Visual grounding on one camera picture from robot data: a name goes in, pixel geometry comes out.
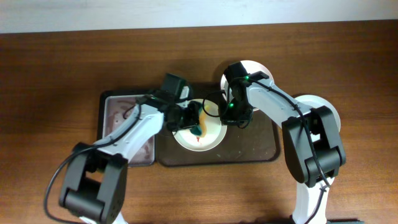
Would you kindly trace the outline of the green and yellow scrub sponge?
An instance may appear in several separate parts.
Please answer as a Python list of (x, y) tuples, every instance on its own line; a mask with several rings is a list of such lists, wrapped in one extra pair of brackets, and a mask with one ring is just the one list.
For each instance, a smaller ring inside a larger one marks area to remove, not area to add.
[(206, 135), (206, 117), (207, 114), (203, 111), (203, 109), (199, 110), (199, 124), (190, 129), (190, 132), (198, 138), (203, 138)]

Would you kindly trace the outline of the cream plate with red stain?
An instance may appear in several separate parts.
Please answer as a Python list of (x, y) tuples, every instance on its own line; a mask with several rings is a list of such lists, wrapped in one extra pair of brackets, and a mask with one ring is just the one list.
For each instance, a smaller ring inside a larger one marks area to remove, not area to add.
[(173, 132), (175, 140), (184, 148), (203, 152), (216, 147), (225, 137), (227, 126), (221, 124), (219, 118), (214, 118), (203, 113), (205, 130), (201, 136), (196, 136), (189, 129)]

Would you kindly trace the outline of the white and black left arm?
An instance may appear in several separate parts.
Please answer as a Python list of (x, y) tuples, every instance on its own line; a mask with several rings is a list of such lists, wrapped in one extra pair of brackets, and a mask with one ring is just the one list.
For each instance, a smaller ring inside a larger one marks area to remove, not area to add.
[(197, 126), (201, 107), (196, 101), (180, 104), (152, 95), (137, 98), (118, 129), (91, 146), (79, 144), (67, 159), (60, 206), (86, 223), (125, 223), (121, 209), (129, 162), (163, 126), (172, 132)]

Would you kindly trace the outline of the pale blue plate with stain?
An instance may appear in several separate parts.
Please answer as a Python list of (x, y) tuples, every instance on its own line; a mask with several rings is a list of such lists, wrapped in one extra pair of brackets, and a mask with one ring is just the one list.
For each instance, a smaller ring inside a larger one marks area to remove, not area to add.
[[(332, 133), (332, 136), (335, 136), (337, 133), (340, 132), (341, 129), (341, 120), (340, 116), (336, 110), (336, 108), (326, 99), (315, 96), (315, 95), (302, 95), (295, 98), (301, 104), (309, 105), (313, 109), (319, 109), (322, 107), (326, 107), (331, 111), (331, 114), (325, 115), (326, 117), (322, 120), (323, 127), (325, 129), (326, 134)], [(309, 115), (307, 116), (307, 126), (310, 130), (310, 136), (312, 143), (316, 143), (317, 141), (321, 140), (321, 134), (315, 134), (313, 130), (315, 129), (315, 118), (310, 118)]]

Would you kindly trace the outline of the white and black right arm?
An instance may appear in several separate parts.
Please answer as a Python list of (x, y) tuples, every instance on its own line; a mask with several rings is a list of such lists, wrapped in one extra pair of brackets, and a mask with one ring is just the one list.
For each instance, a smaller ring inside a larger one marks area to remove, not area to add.
[(250, 72), (242, 62), (228, 65), (223, 75), (226, 100), (219, 109), (222, 124), (243, 129), (258, 109), (278, 125), (287, 168), (297, 181), (292, 223), (327, 223), (330, 187), (346, 163), (335, 109), (296, 100), (277, 87), (269, 73)]

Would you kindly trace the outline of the pinkish plate with red stain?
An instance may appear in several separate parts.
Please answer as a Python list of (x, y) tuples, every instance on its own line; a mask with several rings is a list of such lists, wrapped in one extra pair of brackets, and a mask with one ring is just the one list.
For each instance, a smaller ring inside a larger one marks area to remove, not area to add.
[[(263, 83), (262, 78), (259, 79), (261, 84), (267, 87), (277, 87), (274, 83), (273, 76), (271, 72), (262, 64), (252, 61), (252, 60), (242, 60), (240, 61), (247, 74), (254, 74), (256, 72), (265, 73), (269, 78), (265, 79)], [(269, 91), (267, 88), (260, 86), (258, 83), (251, 83), (250, 86), (243, 87), (243, 100), (247, 100), (250, 106), (261, 110), (267, 115), (275, 113), (277, 110), (281, 109), (282, 103), (277, 98), (278, 94)]]

